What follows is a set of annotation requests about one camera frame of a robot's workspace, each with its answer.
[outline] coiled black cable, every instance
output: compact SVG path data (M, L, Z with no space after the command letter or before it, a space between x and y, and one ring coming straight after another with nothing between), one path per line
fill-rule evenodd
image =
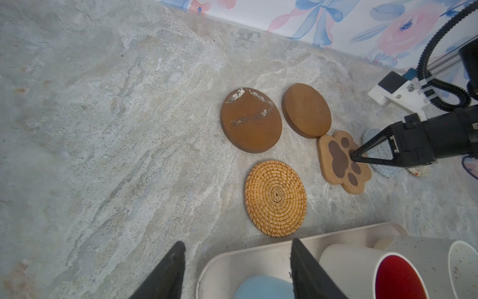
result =
M438 30L437 33L432 37L430 42L426 45L425 49L423 50L422 56L420 57L420 60L418 61L418 67L417 67L417 78L418 80L423 80L426 78L429 78L432 74L430 71L427 69L428 66L428 60L430 59L430 56L432 55L433 50L435 49L436 45L438 42L447 34L456 24L458 24L462 19L467 17L469 14L474 12L475 10L478 9L478 0L472 2L468 6L466 6L464 9L462 9L459 13L457 13L453 18L448 20L448 22L443 25L440 30ZM428 83L424 84L422 86L422 89L425 89L429 86L433 86L445 91L448 91L449 93L452 93L458 97L460 100L460 103L457 105L453 105L450 103L447 103L443 101L438 95L436 97L433 97L430 102L434 104L437 108L451 112L457 108L464 108L470 105L471 99L470 95L468 95L467 91L464 90L461 87L458 87L456 85L450 84L448 82L444 82L441 80L438 80L436 78L431 79L428 81ZM430 97L435 93L433 89L429 89L424 92L424 94L427 97Z

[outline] floral wallpaper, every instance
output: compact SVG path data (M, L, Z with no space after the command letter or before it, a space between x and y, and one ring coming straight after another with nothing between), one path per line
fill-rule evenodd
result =
M161 0L162 3L261 32L406 70L433 34L472 0ZM470 15L432 56L478 34Z

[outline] wooden coaster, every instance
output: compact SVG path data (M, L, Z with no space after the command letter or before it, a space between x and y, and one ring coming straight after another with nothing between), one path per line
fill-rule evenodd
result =
M290 127L305 138L324 135L332 124L332 115L324 97L302 83L290 86L284 93L282 113Z
M304 221L307 196L297 173L281 161L256 164L244 191L247 213L254 225L271 237L285 237Z
M221 107L221 127L233 145L248 153L262 153L279 141L279 109L262 92L239 88L228 94Z
M362 193L365 182L372 178L372 171L367 164L355 163L350 159L350 152L358 148L352 136L345 131L333 136L324 135L317 140L322 176L332 185L342 184L350 194Z

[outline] paw print design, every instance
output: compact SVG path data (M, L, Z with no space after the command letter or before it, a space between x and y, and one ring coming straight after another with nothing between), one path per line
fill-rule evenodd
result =
M355 163L350 159L349 154L358 148L352 136L345 131L333 136L323 135L317 140L322 176L332 185L342 184L350 194L362 193L365 182L372 178L372 171L367 164Z

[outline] small white object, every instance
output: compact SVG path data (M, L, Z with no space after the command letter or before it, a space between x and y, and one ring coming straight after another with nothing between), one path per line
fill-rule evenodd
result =
M229 103L234 102L235 100L242 97L243 94L244 94L244 90L242 88L239 88L238 91L235 94L233 94L232 96L229 97L229 99L226 103L229 104Z
M327 247L319 264L324 268L337 287L349 299L375 299L375 282L382 261L391 255L404 259L420 279L425 295L425 284L413 264L403 255L383 250L334 244Z
M398 252L418 269L430 299L478 298L478 254L463 241L425 237L387 237L374 248Z
M423 107L428 105L430 101L427 100L419 86L411 81L405 82L393 94L376 85L369 91L368 95L382 107L392 102L410 114L417 113L421 121L426 121Z

